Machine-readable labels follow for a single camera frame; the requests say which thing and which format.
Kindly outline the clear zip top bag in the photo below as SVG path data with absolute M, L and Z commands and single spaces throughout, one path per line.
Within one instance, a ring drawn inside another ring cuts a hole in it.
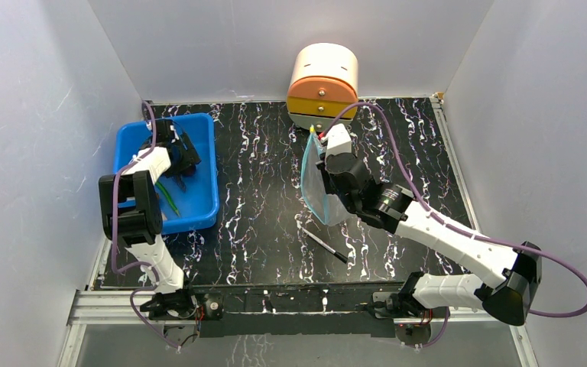
M 336 194 L 325 194 L 316 162 L 322 160 L 322 146 L 318 134 L 310 126 L 310 134 L 303 153 L 300 169 L 300 189 L 306 207 L 325 226 L 335 226 L 355 217 L 343 206 Z

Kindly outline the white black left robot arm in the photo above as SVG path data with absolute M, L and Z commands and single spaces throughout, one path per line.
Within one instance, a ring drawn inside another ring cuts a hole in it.
M 154 295 L 141 305 L 150 317 L 191 318 L 198 307 L 181 270 L 163 240 L 163 220 L 155 186 L 162 176 L 183 179 L 196 173 L 201 159 L 186 133 L 171 119 L 147 123 L 151 136 L 116 174 L 99 178 L 103 229 L 112 247 L 123 245 L 154 286 Z

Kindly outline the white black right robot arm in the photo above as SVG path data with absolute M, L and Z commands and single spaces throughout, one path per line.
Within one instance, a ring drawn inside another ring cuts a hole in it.
M 314 162 L 326 193 L 362 222 L 410 239 L 468 270 L 461 275 L 413 273 L 399 293 L 411 317 L 437 307 L 482 309 L 503 323 L 522 326 L 542 278 L 540 247 L 496 245 L 479 232 L 424 208 L 405 187 L 382 183 L 353 153 Z

